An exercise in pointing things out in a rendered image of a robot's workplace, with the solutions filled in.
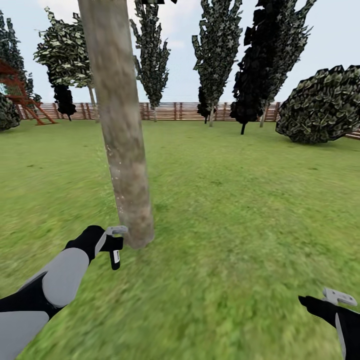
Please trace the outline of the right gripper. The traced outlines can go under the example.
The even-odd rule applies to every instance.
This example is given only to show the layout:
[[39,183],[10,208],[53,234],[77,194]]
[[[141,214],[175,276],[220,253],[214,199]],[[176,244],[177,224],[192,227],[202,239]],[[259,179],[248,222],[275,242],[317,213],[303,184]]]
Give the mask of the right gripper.
[[329,322],[330,324],[332,324],[329,321],[328,311],[332,307],[336,307],[336,308],[339,307],[335,303],[320,300],[320,299],[317,299],[317,298],[312,297],[312,296],[306,296],[306,297],[305,296],[299,296],[298,299],[299,299],[299,301],[301,302],[301,304],[303,306],[307,307],[308,312],[310,312],[311,314],[313,314],[313,315],[315,315],[317,317],[321,317],[324,320],[326,320],[327,322]]

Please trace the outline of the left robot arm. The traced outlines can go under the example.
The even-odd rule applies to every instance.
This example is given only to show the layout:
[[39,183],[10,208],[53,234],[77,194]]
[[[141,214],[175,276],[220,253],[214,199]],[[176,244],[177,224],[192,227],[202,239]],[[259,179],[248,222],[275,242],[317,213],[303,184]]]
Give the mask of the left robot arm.
[[14,360],[51,318],[75,297],[90,262],[100,251],[123,249],[124,225],[89,226],[19,290],[0,299],[0,360]]

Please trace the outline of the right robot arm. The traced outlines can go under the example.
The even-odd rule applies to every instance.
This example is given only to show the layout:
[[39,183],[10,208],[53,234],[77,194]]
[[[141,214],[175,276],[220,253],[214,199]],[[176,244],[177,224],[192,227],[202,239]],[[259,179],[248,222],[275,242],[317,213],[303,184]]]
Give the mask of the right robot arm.
[[358,302],[351,295],[330,287],[325,287],[322,294],[325,296],[322,300],[312,296],[298,299],[308,312],[336,327],[343,360],[360,360],[360,313],[337,306],[342,302],[353,307]]

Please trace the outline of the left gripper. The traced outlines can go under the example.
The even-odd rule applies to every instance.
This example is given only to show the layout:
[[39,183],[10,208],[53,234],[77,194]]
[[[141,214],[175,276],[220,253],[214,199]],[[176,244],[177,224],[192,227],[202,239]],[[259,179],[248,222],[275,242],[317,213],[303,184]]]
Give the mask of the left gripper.
[[120,237],[114,237],[110,236],[110,242],[107,248],[103,249],[103,252],[110,252],[110,251],[119,251],[123,249],[124,245],[124,238],[122,236]]

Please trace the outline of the pesticide atomizer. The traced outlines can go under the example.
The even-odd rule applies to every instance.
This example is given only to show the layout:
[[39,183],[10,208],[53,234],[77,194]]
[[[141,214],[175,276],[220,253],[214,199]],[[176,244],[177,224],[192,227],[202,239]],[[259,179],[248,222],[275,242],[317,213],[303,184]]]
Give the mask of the pesticide atomizer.
[[111,261],[111,268],[113,270],[119,269],[121,267],[119,251],[111,250],[109,252],[109,255],[110,255],[110,261]]

